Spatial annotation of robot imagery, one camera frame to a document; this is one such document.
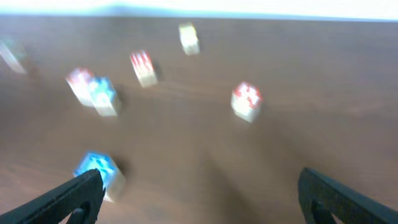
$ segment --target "small cube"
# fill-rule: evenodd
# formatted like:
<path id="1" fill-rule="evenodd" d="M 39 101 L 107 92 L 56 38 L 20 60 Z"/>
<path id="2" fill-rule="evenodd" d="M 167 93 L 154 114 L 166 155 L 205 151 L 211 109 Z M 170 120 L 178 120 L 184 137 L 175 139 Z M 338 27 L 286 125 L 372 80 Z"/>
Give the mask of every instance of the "small cube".
<path id="1" fill-rule="evenodd" d="M 143 88 L 157 84 L 154 66 L 145 50 L 131 53 L 130 59 L 138 81 Z"/>
<path id="2" fill-rule="evenodd" d="M 73 93 L 84 106 L 93 106 L 88 84 L 94 77 L 94 74 L 88 69 L 76 68 L 66 78 Z"/>
<path id="3" fill-rule="evenodd" d="M 124 178 L 112 158 L 102 153 L 87 152 L 73 172 L 73 175 L 77 177 L 91 169 L 98 169 L 101 173 L 103 188 L 106 189 L 104 200 L 115 202 L 126 184 L 126 178 Z"/>
<path id="4" fill-rule="evenodd" d="M 15 40 L 8 38 L 0 40 L 0 55 L 12 71 L 16 73 L 26 75 L 32 68 L 25 49 Z"/>
<path id="5" fill-rule="evenodd" d="M 250 123 L 260 113 L 261 103 L 260 91 L 246 82 L 242 82 L 232 92 L 231 106 L 234 109 L 234 113 Z"/>
<path id="6" fill-rule="evenodd" d="M 111 81 L 106 77 L 94 78 L 89 83 L 93 106 L 101 116 L 117 116 L 121 102 Z"/>
<path id="7" fill-rule="evenodd" d="M 180 25 L 180 40 L 185 54 L 199 54 L 200 48 L 197 31 L 192 23 L 188 22 Z"/>

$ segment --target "cube with red pattern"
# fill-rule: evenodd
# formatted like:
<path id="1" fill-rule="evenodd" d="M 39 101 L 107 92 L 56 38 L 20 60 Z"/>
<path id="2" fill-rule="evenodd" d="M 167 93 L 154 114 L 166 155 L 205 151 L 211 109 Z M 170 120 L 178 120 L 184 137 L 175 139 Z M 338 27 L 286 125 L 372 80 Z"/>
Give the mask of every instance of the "cube with red pattern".
<path id="1" fill-rule="evenodd" d="M 95 76 L 86 68 L 76 68 L 67 76 L 67 82 L 79 102 L 85 106 L 93 106 L 88 84 Z"/>
<path id="2" fill-rule="evenodd" d="M 242 82 L 232 92 L 231 106 L 236 116 L 253 122 L 260 113 L 262 97 L 260 91 L 253 85 Z"/>
<path id="3" fill-rule="evenodd" d="M 157 84 L 157 76 L 152 60 L 145 50 L 131 53 L 130 59 L 138 81 L 143 88 Z"/>

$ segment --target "white wall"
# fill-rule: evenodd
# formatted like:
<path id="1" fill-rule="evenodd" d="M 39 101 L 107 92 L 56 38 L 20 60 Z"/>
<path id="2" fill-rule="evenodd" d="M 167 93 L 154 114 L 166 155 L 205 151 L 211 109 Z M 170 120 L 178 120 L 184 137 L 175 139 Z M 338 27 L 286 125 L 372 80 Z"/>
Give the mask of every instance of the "white wall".
<path id="1" fill-rule="evenodd" d="M 0 14 L 398 21 L 398 0 L 0 0 Z"/>

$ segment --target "brown table surface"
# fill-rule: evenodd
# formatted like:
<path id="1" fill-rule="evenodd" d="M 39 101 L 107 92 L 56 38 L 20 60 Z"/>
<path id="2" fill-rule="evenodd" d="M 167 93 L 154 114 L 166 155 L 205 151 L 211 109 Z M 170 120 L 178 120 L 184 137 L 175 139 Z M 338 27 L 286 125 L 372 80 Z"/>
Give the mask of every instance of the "brown table surface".
<path id="1" fill-rule="evenodd" d="M 182 51 L 185 21 L 200 55 Z M 10 16 L 0 35 L 37 67 L 0 62 L 1 213 L 71 179 L 87 150 L 127 177 L 98 223 L 304 223 L 304 166 L 398 209 L 398 24 Z M 141 49 L 160 75 L 146 90 L 129 61 Z M 118 118 L 77 102 L 77 66 L 110 77 Z M 264 97 L 253 124 L 229 105 L 242 80 Z"/>

